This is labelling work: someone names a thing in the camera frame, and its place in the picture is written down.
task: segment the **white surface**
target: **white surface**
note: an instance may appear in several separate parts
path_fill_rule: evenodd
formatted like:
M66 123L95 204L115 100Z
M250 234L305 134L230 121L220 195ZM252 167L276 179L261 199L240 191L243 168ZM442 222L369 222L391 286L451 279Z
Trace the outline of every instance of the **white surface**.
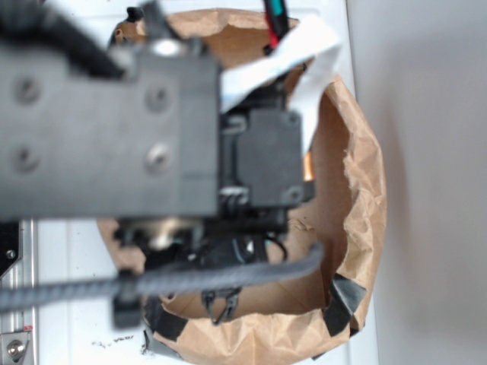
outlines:
M487 2L349 0L358 102L384 150L383 365L487 362Z
M64 12L87 29L105 46L116 23L126 18L126 7L137 5L127 0L85 1L47 0L62 6ZM290 15L301 18L318 14L343 39L345 44L339 73L354 91L352 61L344 0L293 0L288 2ZM166 0L168 12L196 8L241 8L261 11L261 1L184 1ZM116 270L101 241L94 221L42 221L39 223L40 282L107 277ZM110 300L60 303L40 310L40 365L85 365L86 363L116 363L136 365L146 362L182 364L168 357L141 355L142 330L114 331L111 325ZM117 338L133 338L115 342ZM377 365L377 339L374 303L371 303L367 326L348 344L318 361L306 360L300 365Z

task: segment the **white ribbon cable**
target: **white ribbon cable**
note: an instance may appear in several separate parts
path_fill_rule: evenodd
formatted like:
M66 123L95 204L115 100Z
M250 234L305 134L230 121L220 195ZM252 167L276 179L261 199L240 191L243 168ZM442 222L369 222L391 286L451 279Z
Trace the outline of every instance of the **white ribbon cable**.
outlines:
M320 118L320 101L323 92L336 74L341 44L331 29L321 31L316 37L326 37L333 46L317 55L302 74L294 89L288 108L301 115L301 152L304 156L311 147Z
M267 81L337 46L337 36L320 17L306 17L286 34L270 56L223 72L220 111L226 113Z

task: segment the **black bracket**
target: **black bracket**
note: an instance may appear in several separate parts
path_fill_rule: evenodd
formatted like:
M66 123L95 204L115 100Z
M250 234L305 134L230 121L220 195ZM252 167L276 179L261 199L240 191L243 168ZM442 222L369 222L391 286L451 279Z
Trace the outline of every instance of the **black bracket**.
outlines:
M231 319L237 310L238 305L238 294L241 292L242 288L234 289L224 289L217 291L203 291L201 293L201 301L205 305L206 312L209 314L214 325L219 325L226 319ZM217 298L225 299L225 308L221 312L218 318L215 317L213 313L213 304Z
M20 224L0 224L0 278L10 270L21 256Z

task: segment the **cable clip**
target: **cable clip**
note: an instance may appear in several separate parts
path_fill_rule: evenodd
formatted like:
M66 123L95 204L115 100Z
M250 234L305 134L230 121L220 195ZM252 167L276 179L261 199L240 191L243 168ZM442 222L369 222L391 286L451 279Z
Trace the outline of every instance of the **cable clip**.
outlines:
M224 320L231 319L237 310L238 294L242 291L241 287L234 289L223 289L217 291L203 291L201 293L201 301L206 308L206 312L210 316L214 325L220 325ZM215 318L213 312L213 305L217 298L225 299L225 308L218 318Z

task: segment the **black tape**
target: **black tape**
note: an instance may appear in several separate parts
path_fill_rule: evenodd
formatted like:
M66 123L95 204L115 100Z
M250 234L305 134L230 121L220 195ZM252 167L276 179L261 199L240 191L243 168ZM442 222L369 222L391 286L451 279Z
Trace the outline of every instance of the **black tape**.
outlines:
M142 348L142 354L144 354L146 351L151 351L155 354L172 357L173 359L183 359L175 350L154 339L154 332L149 328L147 323L145 323L144 337L145 346Z
M323 319L330 335L342 332L364 299L367 290L348 278L335 274L330 285L331 301Z
M317 356L313 356L313 357L311 358L311 360L316 361L316 360L318 360L320 357L322 357L324 354L326 354L326 352L323 352L322 354L319 354L319 355L317 355Z
M177 341L188 323L187 319L166 311L158 297L151 297L147 300L145 318L153 332L157 332L171 341Z

